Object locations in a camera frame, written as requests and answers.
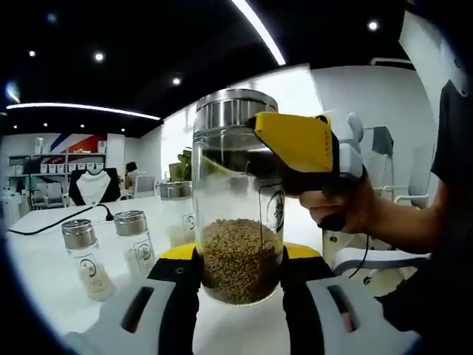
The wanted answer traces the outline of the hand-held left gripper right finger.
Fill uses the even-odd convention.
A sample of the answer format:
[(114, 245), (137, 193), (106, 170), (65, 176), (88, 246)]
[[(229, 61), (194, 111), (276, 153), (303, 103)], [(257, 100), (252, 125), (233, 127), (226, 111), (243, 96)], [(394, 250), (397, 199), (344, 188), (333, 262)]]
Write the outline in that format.
[(383, 306), (356, 282), (333, 276), (319, 253), (284, 246), (282, 307), (291, 354), (414, 354), (419, 335), (399, 331)]

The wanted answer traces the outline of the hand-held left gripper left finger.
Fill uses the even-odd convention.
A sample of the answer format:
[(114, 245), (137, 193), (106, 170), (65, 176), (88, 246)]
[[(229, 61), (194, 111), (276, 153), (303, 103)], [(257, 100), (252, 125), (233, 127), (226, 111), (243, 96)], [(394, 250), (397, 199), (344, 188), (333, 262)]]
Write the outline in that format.
[(68, 354), (192, 354), (201, 279), (194, 245), (169, 249), (146, 279), (103, 303), (90, 328), (65, 335)]

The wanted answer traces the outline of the person's right hand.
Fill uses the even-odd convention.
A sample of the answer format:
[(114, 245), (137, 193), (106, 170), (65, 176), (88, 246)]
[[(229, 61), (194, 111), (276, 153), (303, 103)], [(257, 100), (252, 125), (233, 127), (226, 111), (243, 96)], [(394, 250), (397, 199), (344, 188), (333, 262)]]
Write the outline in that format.
[(311, 191), (302, 193), (299, 201), (317, 225), (326, 230), (365, 233), (382, 240), (398, 231), (390, 214), (392, 204), (375, 195), (369, 179), (342, 195), (326, 197), (322, 192)]

